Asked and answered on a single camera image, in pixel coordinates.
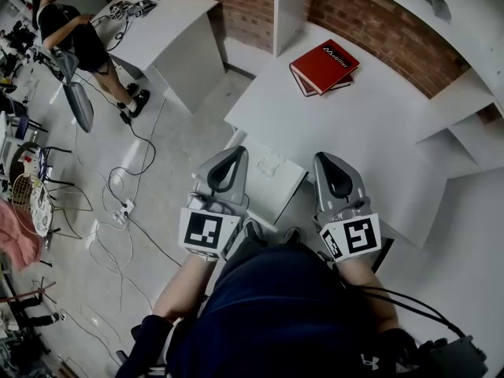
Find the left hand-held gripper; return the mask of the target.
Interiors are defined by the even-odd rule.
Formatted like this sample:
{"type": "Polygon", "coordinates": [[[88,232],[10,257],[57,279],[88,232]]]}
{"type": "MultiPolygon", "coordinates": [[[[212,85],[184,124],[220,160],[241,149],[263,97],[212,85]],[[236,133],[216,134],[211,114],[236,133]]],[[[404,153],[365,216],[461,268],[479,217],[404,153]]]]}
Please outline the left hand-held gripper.
{"type": "Polygon", "coordinates": [[[241,204],[247,170],[248,151],[244,146],[222,150],[197,168],[195,179],[201,187],[206,185],[211,195],[188,195],[188,204],[180,211],[180,247],[227,259],[246,218],[246,207],[241,204]]]}

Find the clear plastic bag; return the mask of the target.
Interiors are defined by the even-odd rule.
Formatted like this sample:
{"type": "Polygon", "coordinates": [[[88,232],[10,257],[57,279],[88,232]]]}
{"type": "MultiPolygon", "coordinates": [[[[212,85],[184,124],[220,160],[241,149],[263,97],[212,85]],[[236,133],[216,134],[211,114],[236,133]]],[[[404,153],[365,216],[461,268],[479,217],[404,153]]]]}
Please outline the clear plastic bag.
{"type": "Polygon", "coordinates": [[[268,152],[263,154],[256,168],[264,177],[271,179],[275,176],[276,170],[282,166],[285,161],[284,157],[268,152]]]}

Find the grey office chair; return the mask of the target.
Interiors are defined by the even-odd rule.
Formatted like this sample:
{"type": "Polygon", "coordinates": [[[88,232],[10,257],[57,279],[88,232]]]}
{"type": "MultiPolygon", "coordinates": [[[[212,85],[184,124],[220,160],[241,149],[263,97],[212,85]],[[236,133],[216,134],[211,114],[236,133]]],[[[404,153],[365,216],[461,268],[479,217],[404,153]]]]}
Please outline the grey office chair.
{"type": "Polygon", "coordinates": [[[78,69],[79,60],[74,53],[65,50],[51,50],[50,57],[62,73],[62,86],[73,116],[81,129],[90,133],[94,110],[82,84],[73,81],[78,69]]]}

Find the white shelf unit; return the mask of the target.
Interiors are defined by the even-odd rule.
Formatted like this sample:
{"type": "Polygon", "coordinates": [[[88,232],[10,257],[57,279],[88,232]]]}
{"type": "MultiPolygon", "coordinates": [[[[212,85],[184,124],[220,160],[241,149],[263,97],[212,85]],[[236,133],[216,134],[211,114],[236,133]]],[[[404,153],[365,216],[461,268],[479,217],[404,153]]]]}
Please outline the white shelf unit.
{"type": "Polygon", "coordinates": [[[504,0],[274,0],[274,52],[313,23],[359,46],[427,97],[414,139],[446,176],[504,167],[504,0]]]}

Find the black recorder box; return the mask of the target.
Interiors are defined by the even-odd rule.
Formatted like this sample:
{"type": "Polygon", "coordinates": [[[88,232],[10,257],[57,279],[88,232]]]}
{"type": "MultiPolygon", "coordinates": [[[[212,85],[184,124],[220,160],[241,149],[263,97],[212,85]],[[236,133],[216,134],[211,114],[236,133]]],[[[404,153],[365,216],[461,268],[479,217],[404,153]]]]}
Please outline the black recorder box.
{"type": "Polygon", "coordinates": [[[484,378],[488,372],[487,356],[473,344],[471,335],[450,343],[438,340],[428,359],[436,378],[484,378]]]}

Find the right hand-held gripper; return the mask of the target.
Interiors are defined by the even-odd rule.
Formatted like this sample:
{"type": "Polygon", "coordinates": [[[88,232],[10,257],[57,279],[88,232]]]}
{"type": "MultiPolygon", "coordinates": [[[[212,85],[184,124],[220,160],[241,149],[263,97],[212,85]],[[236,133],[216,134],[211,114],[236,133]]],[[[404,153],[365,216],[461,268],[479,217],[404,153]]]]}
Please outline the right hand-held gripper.
{"type": "Polygon", "coordinates": [[[380,220],[359,172],[340,157],[330,158],[319,152],[313,161],[318,193],[314,223],[332,260],[341,262],[381,248],[380,220]]]}

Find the dark red book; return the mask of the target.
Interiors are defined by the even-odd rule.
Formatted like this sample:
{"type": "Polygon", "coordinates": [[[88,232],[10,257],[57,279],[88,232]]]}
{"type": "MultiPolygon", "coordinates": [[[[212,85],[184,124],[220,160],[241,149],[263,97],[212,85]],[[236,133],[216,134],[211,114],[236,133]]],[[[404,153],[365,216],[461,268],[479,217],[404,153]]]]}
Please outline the dark red book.
{"type": "MultiPolygon", "coordinates": [[[[311,87],[304,79],[302,79],[298,74],[294,71],[291,71],[292,76],[294,77],[298,87],[305,97],[310,97],[313,95],[318,95],[318,92],[311,87]]],[[[329,90],[334,91],[343,87],[348,87],[354,82],[354,79],[351,75],[347,75],[343,77],[340,81],[338,81],[335,85],[333,85],[329,90]]]]}

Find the pink cloth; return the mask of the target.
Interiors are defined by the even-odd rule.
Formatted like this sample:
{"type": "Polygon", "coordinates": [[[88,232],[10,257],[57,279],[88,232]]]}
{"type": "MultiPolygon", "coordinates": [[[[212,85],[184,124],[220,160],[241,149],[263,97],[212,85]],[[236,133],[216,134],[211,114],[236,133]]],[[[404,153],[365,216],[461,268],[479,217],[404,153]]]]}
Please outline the pink cloth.
{"type": "Polygon", "coordinates": [[[21,225],[10,203],[0,198],[0,253],[9,257],[17,271],[39,262],[43,241],[21,225]]]}

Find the white wristband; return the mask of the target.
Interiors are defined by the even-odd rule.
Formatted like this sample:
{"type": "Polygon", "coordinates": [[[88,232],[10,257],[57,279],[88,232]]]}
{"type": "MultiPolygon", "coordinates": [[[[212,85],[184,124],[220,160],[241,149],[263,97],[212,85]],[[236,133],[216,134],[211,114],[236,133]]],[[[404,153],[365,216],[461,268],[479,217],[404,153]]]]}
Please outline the white wristband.
{"type": "Polygon", "coordinates": [[[191,254],[201,257],[204,261],[217,262],[220,259],[218,254],[205,250],[187,248],[187,251],[191,254]]]}

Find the person's right forearm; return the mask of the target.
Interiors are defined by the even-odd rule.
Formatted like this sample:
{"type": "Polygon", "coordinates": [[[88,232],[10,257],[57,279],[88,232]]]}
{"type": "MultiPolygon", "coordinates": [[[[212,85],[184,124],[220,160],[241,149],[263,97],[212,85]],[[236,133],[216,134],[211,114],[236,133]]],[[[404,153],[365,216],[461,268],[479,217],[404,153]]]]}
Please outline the person's right forearm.
{"type": "Polygon", "coordinates": [[[349,258],[339,262],[337,268],[344,282],[363,299],[378,333],[400,328],[396,308],[387,294],[380,294],[383,286],[367,259],[349,258]]]}

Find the white curved desk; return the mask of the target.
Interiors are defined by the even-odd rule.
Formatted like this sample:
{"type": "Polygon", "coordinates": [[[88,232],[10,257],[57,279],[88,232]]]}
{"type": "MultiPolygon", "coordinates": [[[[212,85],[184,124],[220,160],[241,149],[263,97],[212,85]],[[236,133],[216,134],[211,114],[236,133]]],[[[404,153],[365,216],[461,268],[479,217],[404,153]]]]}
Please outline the white curved desk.
{"type": "Polygon", "coordinates": [[[217,2],[151,1],[155,7],[146,16],[128,20],[114,20],[104,7],[94,19],[97,33],[131,78],[145,76],[169,102],[196,113],[225,75],[208,17],[217,2]]]}

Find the person's left forearm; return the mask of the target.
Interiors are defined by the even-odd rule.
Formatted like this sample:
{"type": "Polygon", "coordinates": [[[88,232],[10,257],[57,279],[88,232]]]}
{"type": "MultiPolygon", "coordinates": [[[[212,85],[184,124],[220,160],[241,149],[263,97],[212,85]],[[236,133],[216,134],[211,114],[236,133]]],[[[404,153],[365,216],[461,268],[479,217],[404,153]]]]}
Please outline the person's left forearm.
{"type": "Polygon", "coordinates": [[[217,263],[190,254],[158,297],[153,315],[174,323],[194,316],[202,304],[217,263]]]}

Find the spare grey gripper set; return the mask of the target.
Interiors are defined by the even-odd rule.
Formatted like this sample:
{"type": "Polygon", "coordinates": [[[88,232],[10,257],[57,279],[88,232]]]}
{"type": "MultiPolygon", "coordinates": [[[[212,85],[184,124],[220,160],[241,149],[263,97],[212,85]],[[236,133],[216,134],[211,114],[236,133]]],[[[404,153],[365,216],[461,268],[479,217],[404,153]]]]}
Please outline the spare grey gripper set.
{"type": "Polygon", "coordinates": [[[112,20],[126,19],[130,17],[142,18],[157,7],[151,0],[141,0],[135,3],[119,1],[113,3],[109,8],[109,18],[112,20]]]}

